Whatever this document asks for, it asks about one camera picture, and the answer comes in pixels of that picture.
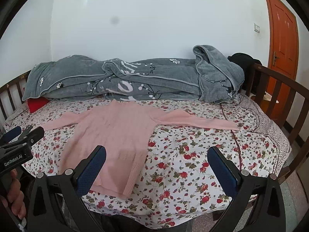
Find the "metal screw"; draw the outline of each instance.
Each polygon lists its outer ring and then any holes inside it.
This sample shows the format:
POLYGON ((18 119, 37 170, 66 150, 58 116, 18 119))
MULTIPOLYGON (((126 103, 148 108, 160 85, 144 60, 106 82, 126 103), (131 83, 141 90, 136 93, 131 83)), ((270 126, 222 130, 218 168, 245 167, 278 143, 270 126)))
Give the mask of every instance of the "metal screw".
POLYGON ((73 173, 73 170, 71 168, 69 168, 64 173, 65 173, 65 175, 71 175, 73 173))
POLYGON ((241 170, 240 172, 241 172, 241 174, 243 176, 248 176, 249 175, 249 172, 247 170, 245 170, 245 169, 241 170))
POLYGON ((44 176, 44 173, 42 173, 42 172, 37 174, 37 177, 38 177, 39 179, 42 178, 43 176, 44 176))
POLYGON ((277 176, 276 176, 275 174, 273 174, 273 173, 271 173, 271 174, 269 175, 269 177, 270 177, 271 179, 273 179, 273 180, 276 180, 276 179, 277 179, 277 176))

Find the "sweater sleeve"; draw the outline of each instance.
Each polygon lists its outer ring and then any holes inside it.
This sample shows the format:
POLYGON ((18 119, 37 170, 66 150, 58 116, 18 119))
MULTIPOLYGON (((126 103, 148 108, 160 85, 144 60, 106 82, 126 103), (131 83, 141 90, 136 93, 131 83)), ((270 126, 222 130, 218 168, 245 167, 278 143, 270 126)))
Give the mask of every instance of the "sweater sleeve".
POLYGON ((60 118, 48 121, 44 124, 41 124, 45 131, 58 129, 66 125, 78 124, 85 117, 87 117, 92 110, 84 111, 81 113, 65 112, 60 118))
POLYGON ((153 119, 158 125, 186 125, 201 128, 214 128, 225 130, 239 130, 236 123, 233 121, 222 119, 208 119, 199 118, 194 115, 177 109, 170 112, 162 112, 160 115, 156 115, 153 119))

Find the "door frame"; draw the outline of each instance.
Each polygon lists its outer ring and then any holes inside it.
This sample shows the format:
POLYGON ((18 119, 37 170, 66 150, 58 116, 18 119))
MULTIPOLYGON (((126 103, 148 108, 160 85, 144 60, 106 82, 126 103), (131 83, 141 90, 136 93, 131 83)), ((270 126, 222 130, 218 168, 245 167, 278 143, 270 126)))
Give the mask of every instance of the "door frame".
MULTIPOLYGON (((268 9, 268 17, 269 17, 269 34, 270 34, 270 43, 269 43, 269 57, 268 57, 268 68, 271 69, 272 62, 273 62, 273 39, 274 39, 274 32, 273 32, 273 20, 272 20, 272 10, 270 5, 270 0, 266 0, 267 9, 268 9)), ((299 57, 299 37, 298 37, 298 26, 297 26, 297 19, 294 13, 283 3, 288 11, 294 16, 296 22, 296 40, 297 40, 297 49, 296 49, 296 66, 294 70, 294 75, 291 79, 295 81, 296 74, 298 70, 298 57, 299 57)))

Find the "light switch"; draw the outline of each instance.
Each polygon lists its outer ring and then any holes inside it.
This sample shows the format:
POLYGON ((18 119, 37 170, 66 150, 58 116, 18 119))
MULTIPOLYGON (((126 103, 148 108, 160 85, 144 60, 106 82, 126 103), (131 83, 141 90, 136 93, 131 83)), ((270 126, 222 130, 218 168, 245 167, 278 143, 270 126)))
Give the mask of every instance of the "light switch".
POLYGON ((260 33, 260 27, 254 24, 254 31, 260 33))

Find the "human hand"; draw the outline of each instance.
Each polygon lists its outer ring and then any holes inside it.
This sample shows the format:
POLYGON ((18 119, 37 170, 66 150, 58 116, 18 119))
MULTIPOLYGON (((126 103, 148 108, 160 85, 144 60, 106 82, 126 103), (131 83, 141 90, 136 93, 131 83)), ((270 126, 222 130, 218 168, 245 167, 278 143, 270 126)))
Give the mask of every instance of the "human hand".
POLYGON ((12 184, 10 186, 10 191, 7 194, 7 199, 0 195, 0 199, 4 205, 4 207, 8 206, 7 201, 12 203, 12 213, 17 215, 19 219, 23 219, 26 216, 26 206, 23 202, 24 193, 20 190, 20 182, 17 177, 16 169, 10 171, 10 175, 12 177, 12 184))

